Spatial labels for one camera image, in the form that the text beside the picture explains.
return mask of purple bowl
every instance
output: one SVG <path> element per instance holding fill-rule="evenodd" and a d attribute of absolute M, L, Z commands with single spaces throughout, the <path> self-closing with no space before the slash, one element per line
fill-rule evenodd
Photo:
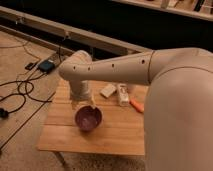
<path fill-rule="evenodd" d="M 96 107 L 84 106 L 75 115 L 75 123 L 82 131 L 92 131 L 102 120 L 101 111 Z"/>

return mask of black cable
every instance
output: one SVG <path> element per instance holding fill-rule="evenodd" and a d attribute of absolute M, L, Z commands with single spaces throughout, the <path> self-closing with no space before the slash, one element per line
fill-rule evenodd
<path fill-rule="evenodd" d="M 41 74 L 41 75 L 39 75 L 36 78 L 31 78 L 31 76 L 36 71 L 37 70 L 35 70 L 26 80 L 19 81 L 19 80 L 16 79 L 16 81 L 10 81 L 10 82 L 6 82 L 6 83 L 3 83 L 3 84 L 0 84 L 0 87 L 1 87 L 1 86 L 9 85 L 9 84 L 14 84 L 14 83 L 18 84 L 18 83 L 20 83 L 20 84 L 17 85 L 18 93 L 11 93 L 11 94 L 9 94 L 9 95 L 7 95 L 5 97 L 1 96 L 0 102 L 4 101 L 4 100 L 6 100 L 6 99 L 8 99 L 10 97 L 13 97 L 13 96 L 21 96 L 24 99 L 23 103 L 18 108 L 14 109 L 12 111 L 9 111 L 8 112 L 9 114 L 19 111 L 25 105 L 25 103 L 26 103 L 26 96 L 25 95 L 27 95 L 27 97 L 28 97 L 28 94 L 32 93 L 32 91 L 34 90 L 34 84 L 31 83 L 30 81 L 38 80 L 38 79 L 40 79 L 44 75 L 44 74 Z M 28 84 L 31 85 L 31 89 L 29 90 L 28 88 L 25 88 L 24 89 L 24 91 L 25 91 L 24 93 L 21 92 L 21 86 L 22 86 L 23 83 L 24 83 L 25 86 L 27 86 Z"/>
<path fill-rule="evenodd" d="M 59 58 L 60 63 L 63 61 L 63 60 L 61 59 L 61 47 L 62 47 L 62 44 L 63 44 L 63 42 L 64 42 L 65 40 L 67 40 L 66 37 L 64 37 L 64 38 L 62 39 L 62 41 L 61 41 L 61 43 L 59 43 L 59 47 L 58 47 L 58 58 Z"/>
<path fill-rule="evenodd" d="M 54 96 L 55 92 L 52 93 L 46 101 L 50 100 L 53 96 Z M 29 122 L 29 120 L 35 116 L 35 114 L 45 105 L 46 103 L 42 103 L 41 106 L 38 107 L 38 109 L 33 112 L 32 115 L 30 115 L 30 117 L 0 146 L 0 152 L 1 150 L 8 144 L 8 142 Z"/>
<path fill-rule="evenodd" d="M 7 98 L 12 97 L 12 96 L 21 96 L 21 97 L 23 97 L 24 101 L 18 108 L 14 109 L 12 111 L 8 111 L 8 114 L 19 111 L 25 105 L 25 103 L 27 101 L 26 97 L 23 94 L 14 93 L 14 94 L 9 94 L 8 96 L 3 97 L 2 99 L 0 99 L 0 102 L 3 100 L 6 100 Z"/>
<path fill-rule="evenodd" d="M 30 96 L 30 93 L 31 93 L 31 92 L 28 92 L 28 91 L 27 91 L 27 82 L 28 82 L 28 80 L 30 79 L 31 76 L 29 76 L 28 79 L 26 80 L 26 82 L 24 82 L 25 94 L 27 95 L 27 97 L 30 98 L 31 100 L 34 100 L 34 101 L 37 101 L 37 102 L 51 103 L 52 101 L 40 100 L 40 99 L 36 99 L 36 98 Z"/>
<path fill-rule="evenodd" d="M 19 48 L 19 47 L 23 47 L 26 46 L 29 43 L 29 41 L 25 42 L 22 45 L 17 45 L 17 46 L 0 46 L 0 49 L 13 49 L 13 48 Z"/>

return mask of wooden table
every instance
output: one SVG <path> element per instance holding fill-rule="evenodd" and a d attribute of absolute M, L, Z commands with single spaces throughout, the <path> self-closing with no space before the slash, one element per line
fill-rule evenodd
<path fill-rule="evenodd" d="M 103 120 L 90 133 L 82 133 L 74 122 L 75 111 L 69 99 L 68 82 L 61 80 L 44 123 L 38 149 L 52 151 L 65 164 L 59 152 L 80 152 L 117 155 L 144 155 L 143 114 L 132 106 L 120 107 L 117 95 L 109 99 L 99 92 L 107 84 L 90 82 L 97 106 Z M 147 87 L 136 86 L 131 97 L 144 102 Z"/>

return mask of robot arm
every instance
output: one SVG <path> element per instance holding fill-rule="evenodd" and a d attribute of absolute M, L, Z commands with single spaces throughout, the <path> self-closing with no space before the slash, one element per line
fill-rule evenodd
<path fill-rule="evenodd" d="M 60 65 L 59 74 L 69 81 L 71 99 L 85 101 L 91 99 L 87 80 L 149 85 L 171 60 L 202 52 L 196 48 L 158 50 L 93 62 L 87 52 L 78 51 Z"/>
<path fill-rule="evenodd" d="M 213 170 L 212 53 L 170 49 L 92 62 L 78 51 L 59 73 L 76 101 L 91 99 L 87 80 L 150 84 L 144 110 L 146 170 Z"/>

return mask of orange object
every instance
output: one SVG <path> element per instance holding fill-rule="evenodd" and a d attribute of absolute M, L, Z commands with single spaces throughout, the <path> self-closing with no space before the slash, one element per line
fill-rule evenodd
<path fill-rule="evenodd" d="M 135 99 L 130 99 L 129 102 L 138 112 L 144 112 L 144 104 L 137 102 Z"/>

